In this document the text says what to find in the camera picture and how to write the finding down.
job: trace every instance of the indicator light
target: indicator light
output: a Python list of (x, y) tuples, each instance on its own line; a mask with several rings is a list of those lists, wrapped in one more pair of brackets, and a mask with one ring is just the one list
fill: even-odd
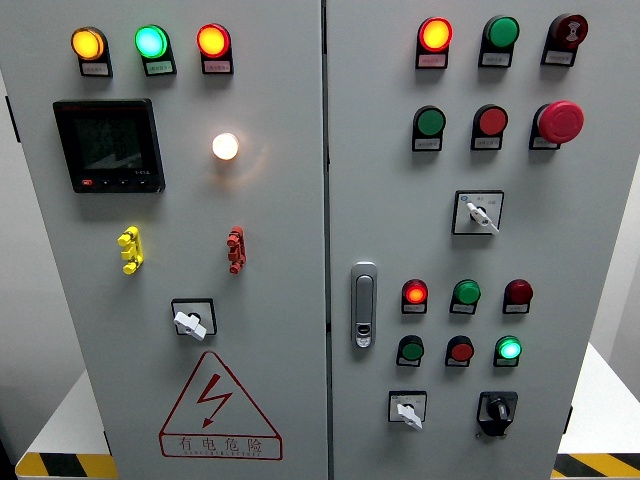
[(221, 133), (213, 139), (211, 147), (220, 160), (232, 160), (238, 154), (240, 144), (233, 133)]
[(136, 32), (136, 48), (145, 58), (160, 58), (167, 51), (167, 36), (155, 25), (141, 27)]
[(418, 30), (416, 69), (447, 68), (453, 28), (446, 18), (427, 18)]
[(489, 19), (482, 32), (478, 67), (509, 68), (519, 35), (515, 18), (498, 15)]
[(402, 287), (402, 313), (427, 313), (429, 289), (422, 280), (414, 278)]
[(529, 306), (533, 298), (533, 287), (521, 278), (513, 280), (504, 289), (502, 313), (529, 313)]
[(493, 356), (494, 367), (517, 367), (522, 353), (520, 340), (513, 335), (507, 335), (496, 342)]
[(417, 335), (407, 335), (398, 343), (396, 365), (400, 367), (419, 367), (424, 355), (422, 339)]
[(135, 35), (135, 44), (147, 76), (176, 73), (169, 35), (162, 28), (157, 25), (140, 27)]
[(583, 126), (584, 112), (579, 105), (569, 100), (543, 105), (533, 119), (529, 149), (557, 150), (576, 138)]
[(111, 58), (107, 38), (95, 27), (78, 28), (71, 35), (71, 48), (78, 56), (80, 75), (111, 77)]
[(229, 32), (224, 27), (214, 23), (205, 25), (198, 30), (196, 41), (202, 54), (209, 58), (221, 57), (227, 53), (231, 44)]
[(231, 36), (226, 28), (217, 23), (204, 25), (198, 30), (196, 44), (200, 49), (203, 74), (233, 73)]
[(508, 123), (509, 117), (504, 108), (493, 104), (480, 107), (473, 117), (471, 150), (500, 150)]
[(468, 367), (475, 350), (471, 339), (464, 335), (458, 335), (449, 340), (447, 355), (444, 364), (447, 367)]
[(71, 47), (82, 60), (97, 60), (104, 53), (104, 38), (94, 28), (79, 28), (71, 35)]
[(453, 38), (453, 28), (446, 18), (432, 17), (420, 27), (420, 43), (430, 52), (441, 52)]
[(442, 135), (447, 120), (433, 105), (418, 109), (413, 116), (411, 149), (414, 152), (442, 150)]
[(578, 46), (588, 32), (589, 24), (582, 15), (567, 13), (556, 17), (549, 26), (540, 64), (572, 67)]
[(467, 279), (458, 282), (453, 289), (449, 312), (475, 314), (480, 296), (480, 286), (475, 280)]

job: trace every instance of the white light bulb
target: white light bulb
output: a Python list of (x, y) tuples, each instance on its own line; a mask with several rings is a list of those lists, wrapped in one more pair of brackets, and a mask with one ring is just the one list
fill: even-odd
[(213, 139), (211, 146), (220, 160), (231, 160), (238, 154), (239, 143), (233, 133), (221, 133)]

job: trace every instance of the high voltage warning sign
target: high voltage warning sign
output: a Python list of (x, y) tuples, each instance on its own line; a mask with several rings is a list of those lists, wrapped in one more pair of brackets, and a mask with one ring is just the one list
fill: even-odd
[(282, 460), (282, 438), (220, 357), (200, 357), (160, 431), (165, 457)]

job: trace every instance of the digital meter display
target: digital meter display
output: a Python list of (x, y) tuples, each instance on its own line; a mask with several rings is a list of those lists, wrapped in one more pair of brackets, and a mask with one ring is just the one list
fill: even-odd
[(53, 104), (77, 193), (164, 190), (151, 101), (60, 101)]

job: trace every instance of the yellow terminal connector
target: yellow terminal connector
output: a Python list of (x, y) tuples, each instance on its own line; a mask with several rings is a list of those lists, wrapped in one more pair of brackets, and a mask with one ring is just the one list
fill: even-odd
[(144, 253), (142, 252), (142, 241), (140, 239), (140, 231), (138, 227), (130, 226), (118, 238), (118, 245), (122, 247), (120, 257), (127, 264), (122, 267), (122, 271), (126, 275), (134, 274), (142, 262), (144, 262)]

